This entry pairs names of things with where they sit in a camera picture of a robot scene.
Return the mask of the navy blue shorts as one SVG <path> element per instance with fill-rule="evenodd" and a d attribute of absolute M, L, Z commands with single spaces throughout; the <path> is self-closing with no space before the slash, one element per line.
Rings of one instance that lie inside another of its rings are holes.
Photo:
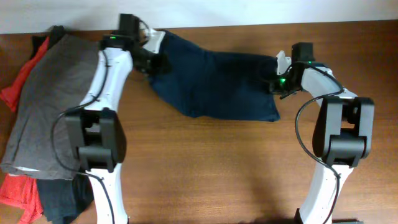
<path fill-rule="evenodd" d="M 276 73 L 275 57 L 210 51 L 169 31 L 160 52 L 166 54 L 170 69 L 150 75 L 149 85 L 181 114 L 228 120 L 280 119 L 265 82 Z"/>

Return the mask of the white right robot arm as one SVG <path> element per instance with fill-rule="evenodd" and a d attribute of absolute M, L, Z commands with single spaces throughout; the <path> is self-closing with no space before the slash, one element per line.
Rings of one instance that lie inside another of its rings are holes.
<path fill-rule="evenodd" d="M 296 210 L 294 221 L 331 224 L 345 181 L 370 153 L 374 102 L 349 91 L 328 66 L 317 63 L 313 44 L 309 42 L 294 44 L 290 56 L 280 51 L 276 61 L 277 77 L 271 85 L 281 98 L 298 91 L 312 96 L 300 107 L 295 120 L 299 120 L 308 105 L 320 106 L 311 149 L 303 143 L 299 127 L 295 127 L 298 143 L 316 166 L 308 195 Z"/>

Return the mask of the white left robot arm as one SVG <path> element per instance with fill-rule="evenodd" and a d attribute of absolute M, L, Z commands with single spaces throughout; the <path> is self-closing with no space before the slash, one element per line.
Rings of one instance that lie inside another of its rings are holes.
<path fill-rule="evenodd" d="M 78 106 L 60 114 L 78 174 L 89 178 L 98 223 L 128 223 L 121 187 L 127 141 L 118 118 L 124 84 L 133 70 L 148 75 L 168 72 L 160 52 L 164 31 L 151 29 L 133 14 L 120 14 L 119 27 L 99 42 L 98 64 L 90 88 Z"/>

